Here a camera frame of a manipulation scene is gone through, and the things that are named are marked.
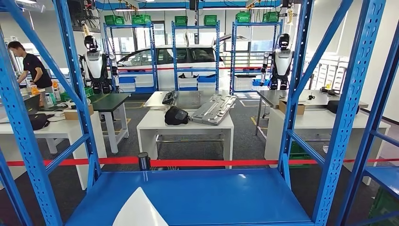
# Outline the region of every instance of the workbench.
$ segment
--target workbench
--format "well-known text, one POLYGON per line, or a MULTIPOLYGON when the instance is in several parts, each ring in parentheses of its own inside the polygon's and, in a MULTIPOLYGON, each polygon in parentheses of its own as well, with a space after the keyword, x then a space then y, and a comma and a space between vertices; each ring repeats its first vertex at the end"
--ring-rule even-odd
MULTIPOLYGON (((299 135, 301 133, 331 134, 334 127, 335 116, 334 113, 327 109, 305 109, 303 115, 296 116, 295 133, 299 135)), ((270 109, 267 140, 264 149, 264 158, 267 160, 275 160, 279 158, 284 119, 285 114, 279 109, 270 109)), ((345 159, 356 158, 367 120, 368 115, 362 111, 359 111, 355 116, 352 133, 346 147, 345 159)), ((390 127, 389 124, 382 121, 380 122, 377 131, 386 135, 390 127)), ((373 146, 371 147, 369 159, 378 159, 381 149, 382 140, 375 139, 373 146)), ((376 162, 369 162, 367 165, 375 166, 376 164, 376 162)), ((348 170, 352 170, 353 163, 344 163, 343 165, 348 170)), ((363 182, 368 185, 370 183, 370 178, 364 177, 363 182)))
MULTIPOLYGON (((165 112, 169 105, 162 104, 163 97, 167 93, 168 92, 154 92, 154 94, 144 104, 144 106, 150 107, 151 110, 147 112, 137 126, 140 152, 147 152, 151 159, 157 159, 157 143, 222 142, 223 159, 232 160, 234 124, 231 120, 230 114, 227 113, 226 117, 217 126, 199 124, 192 121, 189 121, 187 124, 170 126, 165 123, 165 112), (166 141, 162 140, 162 135, 218 135, 219 139, 166 141)), ((202 103, 208 101, 213 94, 215 94, 214 90, 209 92, 179 91, 176 106, 184 109, 189 115, 191 115, 202 105, 202 103)))
MULTIPOLYGON (((264 101, 270 108, 278 109, 280 100, 286 100, 288 96, 288 90, 258 90, 257 94, 260 96, 258 116, 256 119, 256 130, 255 135, 258 135, 258 131, 266 139, 266 135, 259 127, 259 120, 261 116, 262 102, 264 101)), ((299 97, 299 103, 306 106, 306 109, 310 108, 327 108, 327 104, 330 100, 339 100, 341 95, 329 95, 322 93, 319 90, 304 90, 299 97), (309 95, 314 96, 314 99, 308 100, 309 95)), ((359 101, 360 108, 368 107, 368 104, 359 101)))
MULTIPOLYGON (((46 114, 55 114, 60 112, 39 112, 46 114)), ((99 158, 106 158, 107 153, 105 151, 105 144, 103 139, 103 133, 101 130, 101 123, 98 112, 94 112, 91 116, 91 123, 93 126, 94 137, 96 140, 96 147, 99 158)), ((68 139, 72 145, 76 140, 82 136, 82 130, 78 120, 62 120, 61 117, 52 117, 49 120, 54 120, 47 127, 40 130, 35 130, 34 134, 36 138, 45 138, 49 149, 52 153, 57 153, 56 144, 57 140, 68 139)), ((14 132, 9 123, 0 124, 0 147, 3 151, 4 157, 7 161, 21 161, 22 156, 20 150, 16 144, 14 132)), ((74 159, 86 159, 87 153, 85 144, 81 144, 76 151, 72 153, 74 159)), ((87 187, 88 181, 88 165, 77 165, 76 170, 80 180, 82 190, 87 187)), ((26 172, 25 166, 13 166, 10 167, 13 179, 18 178, 20 175, 26 172)))
POLYGON ((93 110, 98 111, 105 117, 105 124, 107 126, 108 138, 110 141, 111 152, 118 153, 118 144, 122 138, 129 137, 128 122, 126 118, 125 101, 130 96, 129 93, 109 93, 109 94, 94 94, 89 97, 93 110), (115 128, 113 126, 112 113, 118 109, 119 117, 122 124, 122 129, 118 135, 115 135, 115 128))

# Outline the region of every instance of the keyboard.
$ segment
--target keyboard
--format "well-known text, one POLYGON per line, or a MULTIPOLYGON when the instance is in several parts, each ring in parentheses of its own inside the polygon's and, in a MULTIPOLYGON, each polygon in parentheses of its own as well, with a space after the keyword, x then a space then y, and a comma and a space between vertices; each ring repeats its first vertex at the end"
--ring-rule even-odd
POLYGON ((168 92, 162 100, 163 105, 175 105, 177 92, 175 90, 168 92))

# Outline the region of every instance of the black bag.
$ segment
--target black bag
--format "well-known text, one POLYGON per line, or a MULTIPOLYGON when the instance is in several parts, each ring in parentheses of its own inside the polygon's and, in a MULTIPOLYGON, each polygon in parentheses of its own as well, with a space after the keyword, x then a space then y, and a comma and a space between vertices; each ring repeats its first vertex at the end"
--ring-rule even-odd
POLYGON ((188 123, 188 113, 180 108, 172 106, 165 113, 165 123, 167 125, 180 125, 188 123))
POLYGON ((29 121, 31 121, 33 130, 42 129, 50 124, 47 120, 48 116, 46 114, 30 114, 29 121))

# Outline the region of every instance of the red barrier tape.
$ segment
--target red barrier tape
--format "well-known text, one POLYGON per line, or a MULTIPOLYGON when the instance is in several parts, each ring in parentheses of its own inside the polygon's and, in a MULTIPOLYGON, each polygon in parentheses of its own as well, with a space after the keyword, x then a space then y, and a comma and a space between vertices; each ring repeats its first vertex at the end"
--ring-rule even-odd
MULTIPOLYGON (((100 164, 138 164, 138 158, 133 156, 99 158, 100 164)), ((44 165, 49 165, 52 160, 44 160, 44 165)), ((399 159, 369 159, 367 162, 399 161, 399 159)), ((355 162, 354 159, 345 159, 343 162, 355 162)), ((151 166, 264 166, 278 164, 278 160, 151 160, 151 166)), ((289 165, 317 164, 315 160, 289 160, 289 165)), ((24 166, 23 161, 8 161, 8 166, 24 166)), ((65 159, 60 166, 88 165, 87 159, 65 159)))

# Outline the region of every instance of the ceiling light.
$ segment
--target ceiling light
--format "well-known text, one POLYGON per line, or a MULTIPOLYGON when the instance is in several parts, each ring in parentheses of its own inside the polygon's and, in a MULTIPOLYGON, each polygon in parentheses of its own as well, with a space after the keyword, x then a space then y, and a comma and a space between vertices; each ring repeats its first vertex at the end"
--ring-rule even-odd
POLYGON ((138 11, 184 11, 185 8, 139 8, 138 11))
POLYGON ((37 3, 36 0, 15 0, 15 1, 23 2, 23 3, 29 3, 29 4, 35 4, 35 3, 37 3))
MULTIPOLYGON (((255 7, 252 9, 272 9, 274 7, 255 7)), ((203 10, 231 10, 231 9, 235 9, 235 10, 246 10, 247 8, 245 7, 207 7, 207 8, 203 8, 203 10)))

